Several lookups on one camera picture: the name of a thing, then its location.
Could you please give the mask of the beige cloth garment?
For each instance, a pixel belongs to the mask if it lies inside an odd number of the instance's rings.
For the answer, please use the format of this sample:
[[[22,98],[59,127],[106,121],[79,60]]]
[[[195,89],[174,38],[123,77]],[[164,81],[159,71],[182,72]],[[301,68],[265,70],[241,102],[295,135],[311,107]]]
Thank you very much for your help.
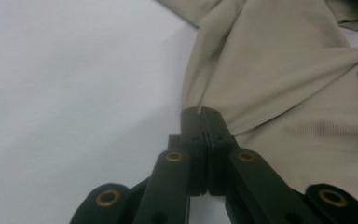
[[[198,29],[183,107],[218,110],[293,189],[358,200],[358,0],[159,0]]]

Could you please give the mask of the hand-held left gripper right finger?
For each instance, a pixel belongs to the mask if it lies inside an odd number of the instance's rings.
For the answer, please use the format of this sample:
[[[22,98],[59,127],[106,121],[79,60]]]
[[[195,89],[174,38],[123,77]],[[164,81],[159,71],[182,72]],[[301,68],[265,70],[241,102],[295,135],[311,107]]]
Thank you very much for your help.
[[[225,196],[227,191],[227,162],[229,154],[239,145],[230,133],[222,115],[215,109],[203,107],[200,113],[207,144],[207,188],[212,196]]]

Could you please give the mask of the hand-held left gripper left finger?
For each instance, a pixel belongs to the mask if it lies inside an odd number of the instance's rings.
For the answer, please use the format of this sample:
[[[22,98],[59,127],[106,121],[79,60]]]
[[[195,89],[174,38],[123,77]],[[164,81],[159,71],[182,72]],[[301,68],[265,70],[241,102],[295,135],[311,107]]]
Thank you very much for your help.
[[[190,160],[189,193],[201,196],[206,193],[205,144],[200,116],[196,107],[181,112],[181,133],[169,136],[168,150],[182,149]]]

